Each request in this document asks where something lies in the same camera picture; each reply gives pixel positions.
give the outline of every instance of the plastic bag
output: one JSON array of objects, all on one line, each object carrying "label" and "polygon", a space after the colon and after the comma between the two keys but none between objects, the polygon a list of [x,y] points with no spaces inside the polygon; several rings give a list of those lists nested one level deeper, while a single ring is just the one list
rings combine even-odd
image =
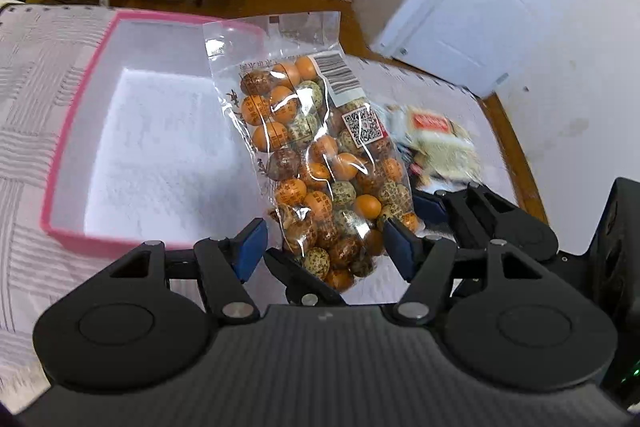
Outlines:
[{"label": "plastic bag", "polygon": [[375,269],[387,219],[414,232],[420,222],[398,150],[344,63],[339,28],[338,12],[312,12],[215,22],[204,33],[223,111],[283,248],[345,291]]}]

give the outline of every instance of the screw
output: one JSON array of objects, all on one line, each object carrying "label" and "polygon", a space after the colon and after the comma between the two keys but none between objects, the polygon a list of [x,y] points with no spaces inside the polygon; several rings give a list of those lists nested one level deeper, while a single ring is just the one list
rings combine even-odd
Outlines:
[{"label": "screw", "polygon": [[229,302],[222,312],[230,319],[245,319],[254,313],[254,307],[247,302]]},{"label": "screw", "polygon": [[303,306],[315,306],[318,304],[318,296],[315,293],[307,293],[302,296],[300,302]]},{"label": "screw", "polygon": [[429,307],[421,302],[403,302],[397,309],[402,317],[413,321],[419,321],[429,315]]}]

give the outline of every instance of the speckled egg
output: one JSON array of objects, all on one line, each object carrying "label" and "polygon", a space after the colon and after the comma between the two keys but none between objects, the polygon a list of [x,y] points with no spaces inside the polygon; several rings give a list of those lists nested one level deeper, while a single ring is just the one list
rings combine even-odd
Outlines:
[{"label": "speckled egg", "polygon": [[356,189],[350,182],[334,182],[331,184],[331,195],[335,208],[351,206],[356,200]]},{"label": "speckled egg", "polygon": [[335,228],[341,235],[357,235],[364,237],[369,230],[367,220],[360,217],[353,210],[339,208],[334,211]]},{"label": "speckled egg", "polygon": [[284,233],[285,244],[294,254],[307,252],[316,245],[318,229],[311,219],[292,223]]},{"label": "speckled egg", "polygon": [[394,151],[394,144],[388,138],[381,138],[372,143],[367,143],[367,150],[373,158],[386,158]]},{"label": "speckled egg", "polygon": [[271,90],[271,73],[255,70],[240,80],[240,90],[245,94],[267,94]]},{"label": "speckled egg", "polygon": [[289,140],[297,149],[306,148],[313,142],[319,127],[320,124],[315,115],[305,116],[303,113],[298,112],[293,121],[287,125]]},{"label": "speckled egg", "polygon": [[318,227],[318,240],[316,245],[320,248],[328,250],[336,241],[338,241],[338,230],[335,228],[333,221],[323,221],[316,224]]},{"label": "speckled egg", "polygon": [[400,190],[399,187],[402,185],[397,184],[391,180],[387,180],[382,184],[380,190],[378,191],[377,198],[380,200],[382,205],[398,203],[402,200],[405,194]]},{"label": "speckled egg", "polygon": [[300,155],[288,148],[278,149],[269,156],[267,176],[279,182],[293,178],[300,169]]},{"label": "speckled egg", "polygon": [[329,270],[324,282],[334,290],[342,293],[353,286],[354,279],[353,274],[348,269],[336,268]]},{"label": "speckled egg", "polygon": [[331,266],[345,268],[357,256],[361,248],[360,242],[353,236],[345,237],[329,249]]},{"label": "speckled egg", "polygon": [[355,100],[351,100],[351,102],[347,102],[344,105],[341,105],[338,109],[340,109],[340,112],[342,114],[346,114],[368,103],[369,102],[366,98],[356,98]]},{"label": "speckled egg", "polygon": [[303,113],[308,114],[313,107],[315,107],[316,110],[322,107],[322,100],[324,100],[322,90],[318,84],[312,80],[300,82],[298,87],[296,87],[296,92],[300,99],[300,105],[302,106]]},{"label": "speckled egg", "polygon": [[340,146],[340,152],[350,152],[351,154],[364,152],[363,149],[356,145],[348,129],[345,129],[339,134],[338,145]]},{"label": "speckled egg", "polygon": [[329,254],[322,248],[310,248],[304,254],[302,266],[305,267],[309,273],[323,280],[331,268]]},{"label": "speckled egg", "polygon": [[366,253],[356,256],[349,265],[349,270],[351,270],[351,273],[356,277],[366,277],[367,275],[370,275],[370,273],[373,272],[373,268],[373,260]]},{"label": "speckled egg", "polygon": [[387,206],[383,206],[376,222],[378,230],[380,230],[380,232],[383,231],[383,229],[385,228],[385,223],[388,219],[391,219],[392,217],[399,218],[400,216],[402,216],[402,208],[400,208],[400,206],[398,206],[397,204],[392,203],[388,204]]},{"label": "speckled egg", "polygon": [[395,201],[405,212],[411,212],[414,208],[414,199],[411,190],[402,184],[398,184],[398,201]]},{"label": "speckled egg", "polygon": [[380,166],[371,162],[364,164],[364,169],[356,174],[356,183],[364,194],[376,195],[386,180]]}]

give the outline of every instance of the snack package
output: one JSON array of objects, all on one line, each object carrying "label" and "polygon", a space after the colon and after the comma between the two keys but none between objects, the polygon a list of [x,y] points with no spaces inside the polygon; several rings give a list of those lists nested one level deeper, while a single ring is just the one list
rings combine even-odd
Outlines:
[{"label": "snack package", "polygon": [[279,246],[345,291],[375,270],[387,219],[414,232],[419,220],[398,150],[344,62],[339,27],[338,12],[312,12],[204,32],[223,111],[273,205]]}]

